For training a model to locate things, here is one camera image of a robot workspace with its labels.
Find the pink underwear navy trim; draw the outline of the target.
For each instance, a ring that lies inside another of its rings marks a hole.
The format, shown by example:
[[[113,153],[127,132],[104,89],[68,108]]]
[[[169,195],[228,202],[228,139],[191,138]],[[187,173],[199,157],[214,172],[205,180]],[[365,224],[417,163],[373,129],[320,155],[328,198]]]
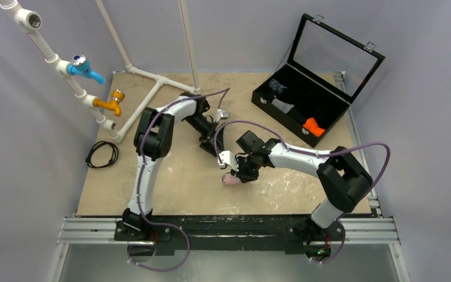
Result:
[[[230,173],[226,173],[222,176],[222,183],[225,186],[235,186],[235,185],[241,184],[242,181],[237,176],[234,176]]]

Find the black box with glass lid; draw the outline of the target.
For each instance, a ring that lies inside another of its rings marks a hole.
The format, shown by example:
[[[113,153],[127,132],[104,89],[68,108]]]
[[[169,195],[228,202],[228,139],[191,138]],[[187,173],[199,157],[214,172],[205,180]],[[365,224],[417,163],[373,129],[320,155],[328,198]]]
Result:
[[[251,96],[254,105],[311,147],[343,117],[385,60],[374,43],[360,43],[323,20],[321,15],[301,16],[285,61]],[[287,89],[272,90],[271,79]],[[294,108],[286,115],[271,104],[274,98]],[[321,137],[303,128],[312,117],[325,129]]]

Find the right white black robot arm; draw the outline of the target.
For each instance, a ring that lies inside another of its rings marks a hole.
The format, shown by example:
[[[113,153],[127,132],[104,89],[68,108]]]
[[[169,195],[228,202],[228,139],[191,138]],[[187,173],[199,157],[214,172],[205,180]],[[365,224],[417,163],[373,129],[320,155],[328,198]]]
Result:
[[[270,138],[264,142],[250,130],[237,144],[243,152],[235,157],[231,171],[223,177],[226,183],[256,181],[263,167],[290,169],[320,181],[325,199],[306,223],[306,231],[313,239],[322,238],[336,219],[352,212],[373,182],[353,154],[342,146],[318,153],[283,144],[280,139]]]

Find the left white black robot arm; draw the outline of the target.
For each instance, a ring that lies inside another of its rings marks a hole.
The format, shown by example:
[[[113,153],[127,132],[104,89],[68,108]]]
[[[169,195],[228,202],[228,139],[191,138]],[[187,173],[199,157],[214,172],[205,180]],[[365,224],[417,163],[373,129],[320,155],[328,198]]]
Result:
[[[176,100],[159,108],[145,108],[134,136],[137,154],[137,176],[133,193],[121,220],[116,223],[116,241],[147,240],[152,234],[153,195],[163,159],[173,143],[174,125],[185,121],[200,137],[200,148],[215,156],[224,149],[219,122],[229,118],[228,111],[210,110],[206,96],[182,93]]]

